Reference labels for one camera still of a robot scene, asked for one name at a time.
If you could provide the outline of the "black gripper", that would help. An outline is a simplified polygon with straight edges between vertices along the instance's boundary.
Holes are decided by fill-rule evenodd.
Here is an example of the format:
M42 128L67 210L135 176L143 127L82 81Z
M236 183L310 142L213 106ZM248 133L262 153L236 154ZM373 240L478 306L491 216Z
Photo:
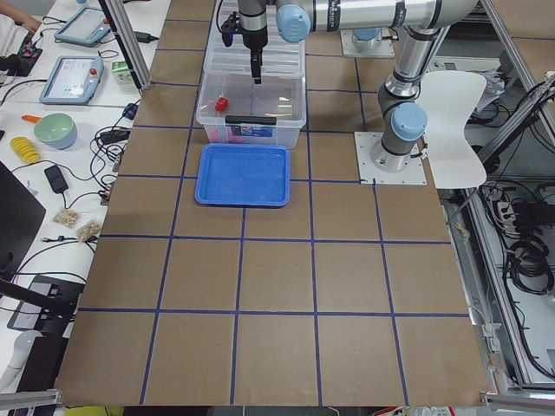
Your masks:
M244 45L251 50L251 77L262 82L262 50L267 44L265 0L238 0L239 23Z

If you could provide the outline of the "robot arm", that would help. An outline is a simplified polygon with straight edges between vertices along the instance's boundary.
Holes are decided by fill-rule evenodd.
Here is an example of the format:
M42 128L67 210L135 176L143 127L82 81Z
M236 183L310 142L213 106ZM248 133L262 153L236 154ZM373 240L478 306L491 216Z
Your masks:
M268 42L266 10L276 10L278 34L299 43L312 32L346 29L404 29L406 35L391 74L378 90L384 132L370 152L383 172L406 167L412 149L424 134L428 119L415 104L421 78L442 43L443 30L474 8L473 1L240 1L237 13L222 27L238 33L251 52L251 77L261 82L263 49Z
M399 36L397 32L391 34L388 28L365 28L354 29L351 40L360 50L376 49L386 41L398 41Z

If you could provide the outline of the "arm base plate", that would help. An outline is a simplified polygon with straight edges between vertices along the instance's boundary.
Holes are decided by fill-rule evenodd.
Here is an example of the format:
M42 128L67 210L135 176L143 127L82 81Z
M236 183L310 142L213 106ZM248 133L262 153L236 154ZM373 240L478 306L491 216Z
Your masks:
M343 55L350 57L368 57L393 59L395 52L393 40L388 28L346 29L340 32Z
M355 132L359 182L362 185L426 185L422 158L416 143L411 152L396 156L382 147L382 133Z

